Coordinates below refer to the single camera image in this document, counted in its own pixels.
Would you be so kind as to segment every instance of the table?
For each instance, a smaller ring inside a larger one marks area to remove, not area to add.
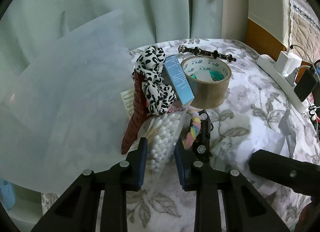
[[[257,65],[258,54],[250,47],[239,41],[226,39],[182,39],[156,45],[162,47],[166,55],[177,54],[180,61],[191,54],[178,54],[179,45],[198,46],[209,51],[217,49],[222,54],[231,53],[237,58],[236,62],[228,64],[232,77],[225,101],[218,108],[207,110],[215,126],[211,133],[211,149],[217,148],[215,146],[225,137],[242,137],[249,133],[248,127],[231,116],[255,116],[265,126],[280,132],[278,123],[285,111],[289,110],[289,125],[296,135],[293,158],[320,165],[319,140],[310,120],[291,106],[281,88]],[[147,47],[130,51],[133,65]],[[212,166],[215,167],[218,162],[219,154],[211,160]],[[302,209],[310,202],[310,197],[297,194],[290,188],[251,182],[288,227],[295,224]],[[52,193],[42,194],[44,212],[57,198]],[[144,190],[127,193],[128,231],[193,231],[195,204],[196,193],[181,189],[172,159],[163,171],[159,191],[152,198],[148,198]]]

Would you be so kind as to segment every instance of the toy car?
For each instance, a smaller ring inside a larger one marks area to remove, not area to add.
[[[192,150],[200,161],[209,162],[209,158],[211,157],[210,132],[213,130],[213,124],[211,123],[206,110],[201,110],[198,113],[201,119],[201,129],[192,144]]]

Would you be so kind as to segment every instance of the toy car wheel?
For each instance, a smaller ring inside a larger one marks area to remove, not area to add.
[[[207,117],[208,117],[208,115],[207,115],[206,113],[202,113],[202,114],[200,115],[200,119],[201,119],[201,120],[206,120]]]
[[[198,152],[199,154],[204,154],[206,150],[207,150],[207,149],[205,148],[204,145],[200,145],[200,146],[198,146],[198,148],[197,148],[197,152]]]

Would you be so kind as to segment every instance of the leopard print fabric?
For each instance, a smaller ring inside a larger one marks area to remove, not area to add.
[[[165,85],[161,72],[165,54],[162,48],[148,47],[136,61],[136,71],[145,77],[142,90],[148,101],[148,109],[153,115],[164,115],[177,99],[172,87]]]

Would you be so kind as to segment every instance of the silver rivet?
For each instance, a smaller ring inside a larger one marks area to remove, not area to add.
[[[230,174],[231,174],[232,176],[238,176],[240,173],[239,173],[238,170],[232,169],[232,170],[230,171]]]
[[[195,167],[202,167],[202,166],[203,166],[203,162],[195,161],[195,162],[193,163],[193,165],[194,165]]]
[[[82,174],[84,175],[84,176],[88,176],[88,175],[90,175],[92,173],[92,170],[90,170],[90,169],[84,169],[83,171],[82,171]]]
[[[122,162],[120,162],[120,166],[121,167],[128,167],[129,166],[129,162],[128,161],[122,161]]]
[[[294,178],[294,177],[296,177],[297,176],[297,171],[296,170],[292,170],[291,172],[290,172],[290,177],[291,178]]]

